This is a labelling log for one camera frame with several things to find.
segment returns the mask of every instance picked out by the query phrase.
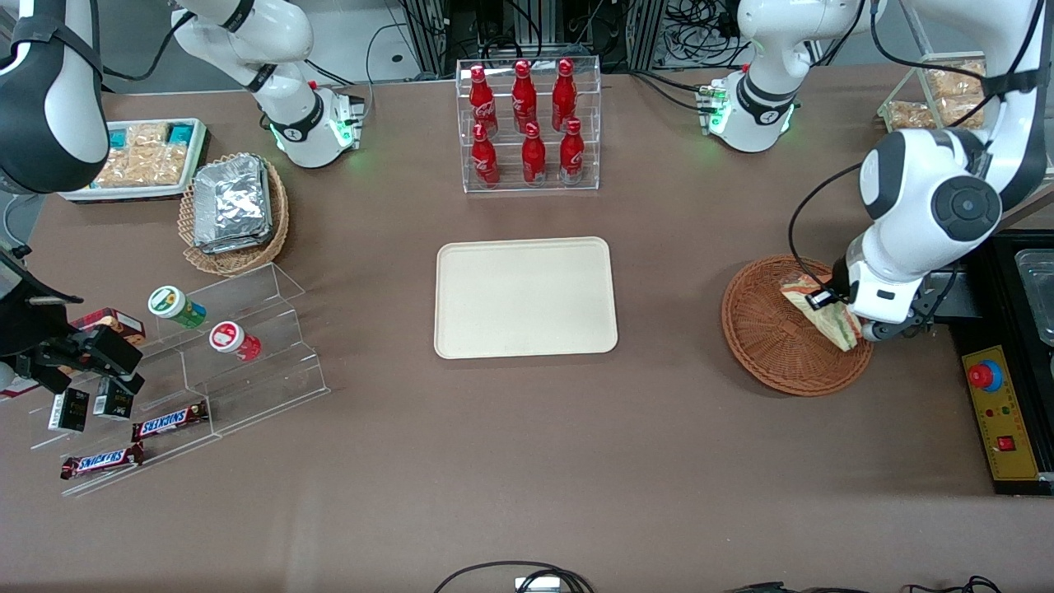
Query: snickers logo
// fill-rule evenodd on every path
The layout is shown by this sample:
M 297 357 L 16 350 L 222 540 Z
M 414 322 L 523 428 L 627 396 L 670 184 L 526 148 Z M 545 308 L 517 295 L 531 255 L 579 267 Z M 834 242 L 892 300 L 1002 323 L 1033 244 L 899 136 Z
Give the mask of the snickers logo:
M 93 455 L 92 457 L 85 457 L 81 459 L 80 462 L 77 464 L 77 471 L 87 472 L 91 470 L 98 470 L 99 468 L 105 468 L 106 466 L 119 463 L 123 459 L 124 459 L 123 449 L 111 453 L 103 453 L 101 455 Z
M 142 429 L 139 431 L 140 436 L 147 436 L 153 433 L 159 433 L 170 427 L 177 426 L 187 420 L 187 411 L 180 410 L 179 412 L 173 412 L 160 418 L 155 418 L 153 420 L 148 420 L 143 423 Z

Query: yellow control panel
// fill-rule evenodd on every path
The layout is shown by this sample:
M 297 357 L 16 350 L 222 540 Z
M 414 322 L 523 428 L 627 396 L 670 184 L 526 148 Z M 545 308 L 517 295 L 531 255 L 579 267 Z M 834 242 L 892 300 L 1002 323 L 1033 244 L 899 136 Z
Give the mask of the yellow control panel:
M 1021 421 L 1017 395 L 1007 371 L 1002 347 L 962 357 L 967 383 L 981 430 L 989 469 L 996 480 L 1036 480 L 1032 443 Z

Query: wicker basket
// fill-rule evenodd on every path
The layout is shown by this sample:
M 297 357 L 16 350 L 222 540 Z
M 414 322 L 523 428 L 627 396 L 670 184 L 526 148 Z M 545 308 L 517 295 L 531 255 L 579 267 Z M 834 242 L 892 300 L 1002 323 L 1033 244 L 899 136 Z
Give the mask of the wicker basket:
M 805 259 L 817 274 L 831 268 Z M 873 345 L 847 353 L 831 343 L 783 294 L 783 278 L 800 271 L 790 255 L 748 263 L 728 282 L 721 328 L 733 355 L 759 381 L 793 396 L 826 396 L 856 381 L 871 362 Z
M 236 154 L 220 157 L 214 162 L 226 162 Z M 267 244 L 208 255 L 194 246 L 194 183 L 192 182 L 183 197 L 179 200 L 179 237 L 190 246 L 183 251 L 183 256 L 197 269 L 223 276 L 235 276 L 242 272 L 258 268 L 273 260 L 289 233 L 289 199 L 286 197 L 286 185 L 281 183 L 274 165 L 267 163 L 268 180 L 271 192 L 271 217 L 274 220 L 274 236 Z

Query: brown tabletop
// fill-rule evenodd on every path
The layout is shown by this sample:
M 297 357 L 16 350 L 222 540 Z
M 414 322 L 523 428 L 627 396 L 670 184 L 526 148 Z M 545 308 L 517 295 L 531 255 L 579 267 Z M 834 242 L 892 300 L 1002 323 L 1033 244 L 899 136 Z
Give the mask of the brown tabletop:
M 777 579 L 893 592 L 973 573 L 1050 591 L 1054 510 L 992 494 L 946 332 L 879 345 L 859 382 L 813 400 L 755 382 L 721 334 L 725 283 L 786 251 L 792 210 L 875 143 L 872 116 L 902 72 L 817 68 L 794 126 L 756 155 L 608 76 L 601 190 L 492 199 L 462 193 L 448 83 L 377 87 L 364 149 L 317 171 L 278 153 L 247 93 L 108 97 L 112 119 L 198 117 L 210 156 L 275 162 L 292 207 L 278 262 L 308 290 L 297 309 L 333 393 L 79 499 L 24 446 L 25 411 L 47 396 L 3 404 L 0 586 L 422 592 L 470 564 L 530 558 L 599 593 Z M 854 183 L 806 210 L 804 253 L 832 260 L 865 228 Z M 33 269 L 84 296 L 73 316 L 145 317 L 158 284 L 216 279 L 183 260 L 176 210 L 50 197 Z M 611 248 L 612 353 L 435 355 L 443 244 L 582 235 Z M 451 591 L 511 591 L 516 574 Z

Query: red switch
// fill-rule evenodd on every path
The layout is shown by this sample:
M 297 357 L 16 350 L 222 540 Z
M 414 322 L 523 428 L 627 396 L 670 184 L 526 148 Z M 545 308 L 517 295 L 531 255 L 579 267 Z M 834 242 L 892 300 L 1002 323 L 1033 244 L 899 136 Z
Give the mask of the red switch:
M 967 380 L 978 390 L 998 392 L 1002 388 L 1002 370 L 994 361 L 983 360 L 967 370 Z

